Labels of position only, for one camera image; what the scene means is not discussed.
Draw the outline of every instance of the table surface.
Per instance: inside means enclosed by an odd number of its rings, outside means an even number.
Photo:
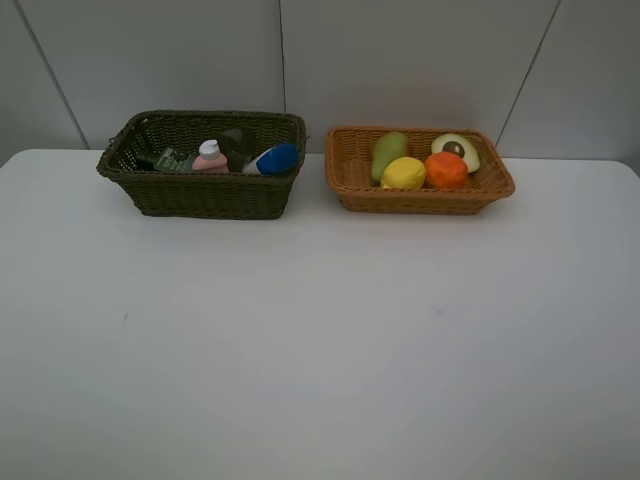
[[[142,216],[99,152],[0,169],[0,477],[640,477],[640,181],[507,160],[473,217]]]

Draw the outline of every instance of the toy fruit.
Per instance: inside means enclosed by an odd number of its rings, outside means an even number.
[[[394,160],[409,155],[409,139],[404,133],[389,132],[378,139],[373,146],[371,178],[375,185],[380,183],[385,168]]]
[[[467,164],[455,153],[434,153],[424,162],[427,183],[435,188],[464,187]]]
[[[402,157],[391,162],[385,169],[380,186],[382,188],[418,189],[424,185],[424,177],[424,165],[420,160]]]
[[[457,133],[447,133],[436,138],[431,144],[431,153],[450,152],[455,153],[467,164],[469,173],[480,168],[480,157],[473,144]]]

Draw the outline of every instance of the basket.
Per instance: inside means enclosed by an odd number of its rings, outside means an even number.
[[[298,148],[296,166],[277,176],[241,173],[164,173],[139,169],[136,155],[167,147],[196,153],[200,144],[232,127],[255,136],[253,155],[282,143]],[[151,111],[133,117],[98,163],[145,215],[227,219],[273,219],[282,215],[304,161],[306,131],[295,115],[260,112]]]
[[[431,143],[445,133],[463,135],[478,150],[480,169],[458,189],[383,189],[371,180],[371,152],[382,135],[402,132],[409,137],[411,155],[425,160]],[[356,212],[472,215],[515,191],[515,185],[491,141],[475,130],[429,128],[339,127],[326,138],[327,183],[342,204]]]

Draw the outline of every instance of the orange wicker basket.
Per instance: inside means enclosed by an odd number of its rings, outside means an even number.
[[[480,169],[458,189],[383,189],[372,185],[371,152],[376,140],[398,131],[409,137],[411,155],[425,160],[431,143],[445,133],[465,136],[478,150]],[[326,138],[327,183],[342,204],[356,212],[432,213],[472,215],[496,200],[508,197],[515,184],[493,143],[475,130],[430,128],[338,127]]]

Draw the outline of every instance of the basket rim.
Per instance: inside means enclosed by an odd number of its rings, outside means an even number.
[[[178,116],[204,116],[204,117],[262,117],[267,119],[286,118],[293,121],[299,129],[302,146],[298,150],[298,161],[295,167],[286,175],[247,175],[240,172],[230,173],[169,173],[130,171],[110,166],[110,160],[118,151],[124,139],[140,122],[149,117],[178,117]],[[117,182],[207,182],[207,183],[249,183],[259,185],[288,185],[298,176],[305,160],[306,150],[306,126],[302,117],[292,113],[259,112],[242,110],[147,110],[131,117],[125,126],[113,137],[109,146],[100,155],[96,167],[98,173],[105,178]]]
[[[489,149],[489,153],[496,161],[497,168],[505,179],[507,186],[504,188],[478,189],[478,188],[421,188],[419,190],[410,190],[402,188],[382,188],[382,187],[351,187],[339,182],[335,173],[335,152],[334,137],[342,131],[367,131],[367,132],[403,132],[403,133],[457,133],[459,135],[469,135],[479,137],[480,140]],[[420,127],[389,127],[389,126],[336,126],[327,131],[325,136],[325,174],[329,187],[339,195],[348,195],[350,197],[359,198],[424,198],[430,200],[446,199],[446,200],[488,200],[494,201],[501,198],[511,196],[516,189],[513,177],[507,170],[502,158],[498,154],[493,142],[482,132],[470,128],[420,128]]]

